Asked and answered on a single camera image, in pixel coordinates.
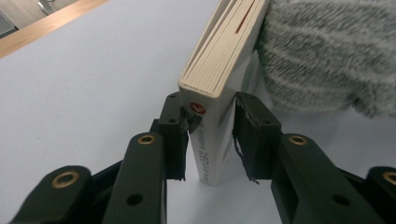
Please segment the floor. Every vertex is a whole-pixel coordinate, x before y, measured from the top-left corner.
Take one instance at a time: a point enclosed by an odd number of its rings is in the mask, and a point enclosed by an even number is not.
[[[50,4],[59,10],[76,1],[77,0],[55,0],[50,2]],[[3,12],[18,29],[47,16],[38,5],[38,0],[0,0],[0,11]]]

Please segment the white table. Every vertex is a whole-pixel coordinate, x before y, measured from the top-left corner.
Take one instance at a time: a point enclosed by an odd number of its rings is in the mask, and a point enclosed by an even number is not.
[[[216,3],[112,0],[0,61],[0,223],[45,174],[123,158],[177,91]],[[396,119],[276,114],[353,174],[396,164]],[[235,153],[217,187],[198,180],[190,148],[187,164],[186,182],[168,181],[168,223],[280,223],[270,182],[248,182]]]

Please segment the white book cover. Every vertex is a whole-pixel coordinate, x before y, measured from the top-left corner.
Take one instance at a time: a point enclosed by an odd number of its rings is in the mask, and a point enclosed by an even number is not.
[[[233,149],[235,92],[249,91],[257,81],[252,51],[267,4],[220,1],[178,82],[198,173],[210,185],[219,183]]]

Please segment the gray knitted fabric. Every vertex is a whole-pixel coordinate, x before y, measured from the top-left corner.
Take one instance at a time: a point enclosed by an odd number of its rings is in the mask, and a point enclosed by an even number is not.
[[[396,0],[273,0],[256,48],[278,108],[396,117]]]

